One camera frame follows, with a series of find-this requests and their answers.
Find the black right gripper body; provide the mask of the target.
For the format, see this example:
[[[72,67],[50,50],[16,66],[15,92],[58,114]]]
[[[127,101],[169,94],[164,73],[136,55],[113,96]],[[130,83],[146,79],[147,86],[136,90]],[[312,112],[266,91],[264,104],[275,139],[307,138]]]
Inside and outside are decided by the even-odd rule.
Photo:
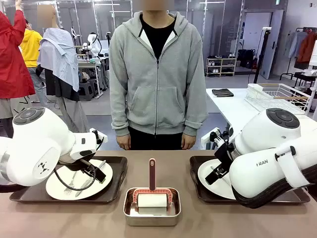
[[[216,158],[220,161],[220,165],[216,168],[218,171],[229,171],[229,168],[233,162],[231,153],[234,151],[233,143],[223,143],[218,145],[215,152]]]

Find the person's left hand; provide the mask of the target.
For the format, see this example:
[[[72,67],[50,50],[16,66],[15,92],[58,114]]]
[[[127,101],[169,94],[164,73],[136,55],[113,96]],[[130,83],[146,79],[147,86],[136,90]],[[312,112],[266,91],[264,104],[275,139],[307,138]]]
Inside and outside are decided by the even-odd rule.
[[[186,134],[182,134],[182,142],[181,142],[181,148],[183,150],[189,150],[191,149],[196,143],[196,137],[195,136],[189,136]]]

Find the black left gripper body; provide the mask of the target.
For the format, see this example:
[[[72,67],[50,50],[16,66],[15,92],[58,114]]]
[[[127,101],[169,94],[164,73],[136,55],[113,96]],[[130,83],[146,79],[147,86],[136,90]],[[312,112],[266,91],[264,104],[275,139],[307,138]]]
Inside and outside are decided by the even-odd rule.
[[[89,161],[86,161],[84,159],[76,160],[74,163],[65,163],[65,162],[59,161],[58,165],[66,166],[71,171],[81,171],[85,174],[96,173],[95,166]]]

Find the person's right hand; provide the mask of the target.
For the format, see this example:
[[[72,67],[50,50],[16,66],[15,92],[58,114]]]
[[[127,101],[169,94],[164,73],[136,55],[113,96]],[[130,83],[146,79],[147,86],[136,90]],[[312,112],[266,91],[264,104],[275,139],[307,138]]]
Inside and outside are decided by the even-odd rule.
[[[120,148],[123,150],[130,150],[131,149],[131,136],[130,134],[124,136],[116,136],[116,142]]]

